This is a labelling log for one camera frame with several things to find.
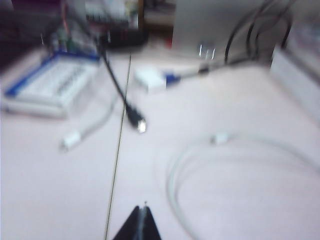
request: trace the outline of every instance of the coiled white cable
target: coiled white cable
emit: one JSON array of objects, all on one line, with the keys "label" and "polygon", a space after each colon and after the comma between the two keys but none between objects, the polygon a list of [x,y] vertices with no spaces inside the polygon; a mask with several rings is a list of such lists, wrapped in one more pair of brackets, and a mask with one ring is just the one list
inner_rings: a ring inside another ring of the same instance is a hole
[{"label": "coiled white cable", "polygon": [[274,141],[265,137],[257,136],[257,135],[250,135],[250,134],[239,134],[239,133],[218,133],[213,135],[210,138],[204,138],[200,141],[196,142],[195,144],[192,144],[184,149],[184,151],[181,152],[179,157],[176,159],[176,161],[173,164],[173,167],[170,171],[170,174],[168,176],[168,179],[166,181],[166,192],[167,192],[167,198],[170,204],[170,207],[175,214],[176,218],[184,228],[184,230],[192,237],[194,240],[200,240],[201,237],[197,234],[197,231],[194,230],[192,224],[187,220],[185,217],[185,214],[183,210],[181,209],[178,200],[177,200],[177,188],[176,188],[176,182],[177,182],[177,174],[178,169],[182,165],[182,162],[184,158],[196,147],[203,147],[205,144],[209,144],[210,146],[218,146],[225,143],[228,143],[229,141],[240,139],[240,140],[247,140],[252,142],[259,142],[264,145],[268,145],[270,147],[276,147],[283,152],[286,152],[293,157],[301,160],[303,163],[309,165],[310,167],[314,168],[318,174],[320,174],[320,167],[313,163],[310,159],[308,159],[304,154],[299,152],[294,147]]}]

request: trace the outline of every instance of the electronic component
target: electronic component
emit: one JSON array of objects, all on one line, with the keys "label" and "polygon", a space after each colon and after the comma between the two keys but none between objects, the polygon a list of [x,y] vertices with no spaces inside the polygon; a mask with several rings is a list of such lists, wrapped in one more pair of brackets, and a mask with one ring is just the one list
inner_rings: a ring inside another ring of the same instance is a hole
[{"label": "electronic component", "polygon": [[136,206],[113,240],[161,240],[148,206]]},{"label": "electronic component", "polygon": [[288,51],[274,50],[270,72],[298,102],[320,121],[320,76]]},{"label": "electronic component", "polygon": [[138,67],[135,70],[134,78],[148,93],[164,90],[167,87],[180,82],[182,79],[207,74],[209,66],[201,66],[198,71],[181,72],[179,74],[165,73],[152,66]]},{"label": "electronic component", "polygon": [[56,52],[9,87],[1,108],[48,117],[67,117],[98,69],[99,57]]},{"label": "electronic component", "polygon": [[123,48],[141,46],[145,42],[145,34],[138,29],[111,29],[100,37],[100,43],[106,48]]}]

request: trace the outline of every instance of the plug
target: plug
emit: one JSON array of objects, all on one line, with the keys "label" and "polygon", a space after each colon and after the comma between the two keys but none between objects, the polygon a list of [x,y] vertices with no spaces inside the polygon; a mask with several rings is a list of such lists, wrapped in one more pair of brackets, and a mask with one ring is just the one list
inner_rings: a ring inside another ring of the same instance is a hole
[{"label": "plug", "polygon": [[125,106],[126,114],[131,125],[138,130],[139,133],[147,131],[147,123],[143,116],[130,105]]},{"label": "plug", "polygon": [[71,148],[73,148],[75,145],[79,144],[81,140],[82,140],[81,133],[79,131],[74,131],[63,138],[60,147],[63,150],[68,151]]}]

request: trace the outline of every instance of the white cable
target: white cable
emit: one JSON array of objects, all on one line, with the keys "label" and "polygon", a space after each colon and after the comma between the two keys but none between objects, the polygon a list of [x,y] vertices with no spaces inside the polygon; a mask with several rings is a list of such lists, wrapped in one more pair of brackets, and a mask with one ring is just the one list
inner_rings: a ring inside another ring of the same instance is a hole
[{"label": "white cable", "polygon": [[170,174],[168,176],[168,179],[166,181],[166,193],[167,198],[170,204],[170,207],[175,214],[176,218],[184,228],[184,230],[192,237],[194,240],[200,240],[201,237],[197,234],[197,231],[194,230],[192,224],[187,220],[183,210],[181,209],[178,200],[177,200],[177,188],[176,188],[176,182],[177,182],[177,174],[178,169],[181,166],[181,163],[183,162],[183,159],[195,149],[195,147],[203,147],[205,144],[209,144],[211,147],[215,147],[221,144],[225,144],[227,142],[230,142],[235,139],[241,139],[241,140],[247,140],[252,142],[259,142],[264,145],[268,145],[271,147],[276,147],[286,153],[289,153],[293,157],[301,160],[305,164],[309,165],[310,167],[316,169],[317,173],[320,174],[320,167],[313,163],[313,161],[309,160],[304,154],[299,152],[294,147],[274,141],[265,137],[257,136],[257,135],[250,135],[250,134],[238,134],[238,133],[218,133],[213,135],[210,138],[202,139],[195,144],[189,145],[187,148],[184,149],[184,151],[181,152],[179,157],[176,159],[176,161],[173,164],[173,167],[170,171]]},{"label": "white cable", "polygon": [[65,136],[61,141],[62,149],[65,151],[69,151],[74,146],[78,145],[84,139],[90,136],[92,133],[94,133],[97,129],[101,128],[109,120],[115,108],[116,102],[117,96],[114,96],[109,109],[101,119],[98,119],[96,122],[84,127],[82,130],[76,130]]}]

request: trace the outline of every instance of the white connector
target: white connector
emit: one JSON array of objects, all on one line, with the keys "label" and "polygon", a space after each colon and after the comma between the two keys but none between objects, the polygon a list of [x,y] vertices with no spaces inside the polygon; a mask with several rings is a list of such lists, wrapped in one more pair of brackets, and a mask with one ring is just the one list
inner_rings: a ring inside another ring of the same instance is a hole
[{"label": "white connector", "polygon": [[152,66],[137,68],[134,78],[146,88],[148,93],[165,90],[167,87],[166,76]]},{"label": "white connector", "polygon": [[211,143],[215,145],[219,144],[225,144],[230,140],[232,136],[228,133],[222,132],[222,133],[217,133],[211,138]]},{"label": "white connector", "polygon": [[79,144],[81,140],[82,140],[81,133],[79,131],[74,131],[63,138],[61,142],[61,147],[64,150],[68,151],[71,148],[73,148],[75,145]]}]

